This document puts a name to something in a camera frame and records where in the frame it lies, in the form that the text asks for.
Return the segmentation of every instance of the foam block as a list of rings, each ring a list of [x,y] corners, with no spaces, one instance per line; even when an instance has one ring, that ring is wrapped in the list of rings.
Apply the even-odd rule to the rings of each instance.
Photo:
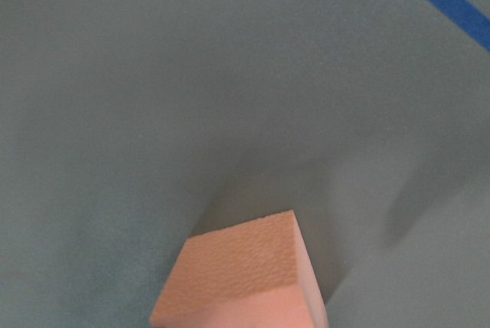
[[[154,328],[328,328],[293,211],[189,238]]]

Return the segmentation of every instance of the block's side face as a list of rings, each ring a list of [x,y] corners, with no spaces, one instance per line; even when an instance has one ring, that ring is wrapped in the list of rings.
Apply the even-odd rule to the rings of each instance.
[[[294,214],[277,215],[189,238],[152,316],[173,317],[294,284]]]
[[[165,317],[155,328],[315,328],[299,285],[222,301],[181,316]]]
[[[305,242],[301,236],[301,231],[295,222],[296,255],[298,263],[299,286],[305,296],[306,304],[315,328],[328,328],[327,313],[323,303],[322,294],[316,281],[312,263],[306,251]]]

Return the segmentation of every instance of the block's top face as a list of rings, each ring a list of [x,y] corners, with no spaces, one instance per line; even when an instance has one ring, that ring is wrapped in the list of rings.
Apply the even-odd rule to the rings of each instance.
[[[189,238],[154,314],[185,314],[296,283],[295,224],[287,211]]]

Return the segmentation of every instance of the gray surface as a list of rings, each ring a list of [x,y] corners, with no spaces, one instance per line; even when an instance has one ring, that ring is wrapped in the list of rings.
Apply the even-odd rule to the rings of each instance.
[[[332,327],[488,325],[490,60],[425,0],[1,1],[0,326],[147,326],[284,208]]]

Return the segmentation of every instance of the cube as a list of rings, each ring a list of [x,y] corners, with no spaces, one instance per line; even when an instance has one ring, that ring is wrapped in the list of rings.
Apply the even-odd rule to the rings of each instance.
[[[293,211],[189,238],[154,328],[328,328]]]

